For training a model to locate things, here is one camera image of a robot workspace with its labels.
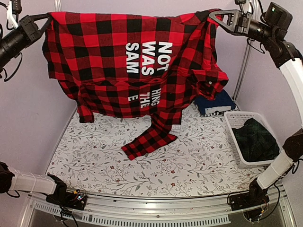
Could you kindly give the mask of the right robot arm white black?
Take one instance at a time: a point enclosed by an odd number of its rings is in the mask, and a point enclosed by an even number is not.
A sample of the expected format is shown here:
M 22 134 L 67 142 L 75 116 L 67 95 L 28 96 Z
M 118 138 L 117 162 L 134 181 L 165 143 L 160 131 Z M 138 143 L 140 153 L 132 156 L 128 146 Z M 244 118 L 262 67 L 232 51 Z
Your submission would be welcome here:
M 209 14 L 229 34 L 245 36 L 260 42 L 269 52 L 275 66 L 286 79 L 299 114 L 303 113 L 303 57 L 297 48 L 285 40 L 293 16 L 286 9 L 271 2 L 260 21 L 254 20 L 249 12 L 219 10 Z M 245 195 L 248 206 L 255 206 L 279 178 L 283 177 L 303 155 L 303 130 L 286 139 L 281 153 L 270 166 L 250 183 Z

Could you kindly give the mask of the red black plaid shirt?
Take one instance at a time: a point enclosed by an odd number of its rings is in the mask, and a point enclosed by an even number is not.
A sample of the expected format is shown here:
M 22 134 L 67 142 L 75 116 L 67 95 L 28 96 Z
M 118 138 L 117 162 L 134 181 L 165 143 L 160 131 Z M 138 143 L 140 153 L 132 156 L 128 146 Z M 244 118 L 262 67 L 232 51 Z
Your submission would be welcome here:
M 76 101 L 81 123 L 94 113 L 151 117 L 122 150 L 130 160 L 177 139 L 182 111 L 214 100 L 228 83 L 217 66 L 218 24 L 210 10 L 176 17 L 52 12 L 43 55 L 49 77 Z

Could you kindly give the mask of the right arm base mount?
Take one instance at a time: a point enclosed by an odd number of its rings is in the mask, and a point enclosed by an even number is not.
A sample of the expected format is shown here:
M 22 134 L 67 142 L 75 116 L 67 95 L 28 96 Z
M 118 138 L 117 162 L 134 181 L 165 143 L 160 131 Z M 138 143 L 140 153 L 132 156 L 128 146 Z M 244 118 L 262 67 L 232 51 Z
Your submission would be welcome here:
M 232 192 L 227 197 L 227 204 L 232 211 L 243 210 L 244 218 L 249 222 L 259 222 L 269 208 L 268 188 L 262 189 L 257 180 L 249 185 L 247 192 Z

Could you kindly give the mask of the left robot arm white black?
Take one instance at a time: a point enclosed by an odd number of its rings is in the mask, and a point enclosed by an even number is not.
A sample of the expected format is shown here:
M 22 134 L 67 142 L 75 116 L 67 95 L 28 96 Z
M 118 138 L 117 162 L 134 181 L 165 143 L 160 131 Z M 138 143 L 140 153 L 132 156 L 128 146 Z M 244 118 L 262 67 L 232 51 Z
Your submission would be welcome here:
M 12 58 L 22 57 L 23 49 L 28 48 L 42 37 L 52 19 L 49 13 L 26 15 L 19 21 L 17 28 L 11 30 L 0 40 L 0 71 L 5 73 L 4 82 L 8 82 L 16 74 L 21 64 L 17 65 L 10 76 L 4 69 L 5 65 Z

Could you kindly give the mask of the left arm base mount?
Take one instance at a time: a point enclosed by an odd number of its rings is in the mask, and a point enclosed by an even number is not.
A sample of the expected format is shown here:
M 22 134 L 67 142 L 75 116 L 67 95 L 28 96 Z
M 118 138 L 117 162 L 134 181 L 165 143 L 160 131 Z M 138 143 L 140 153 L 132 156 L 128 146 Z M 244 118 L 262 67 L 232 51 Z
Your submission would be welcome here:
M 79 189 L 73 192 L 67 191 L 67 185 L 55 175 L 48 174 L 56 184 L 53 194 L 46 196 L 46 201 L 55 205 L 61 205 L 75 210 L 84 210 L 87 202 L 87 193 Z

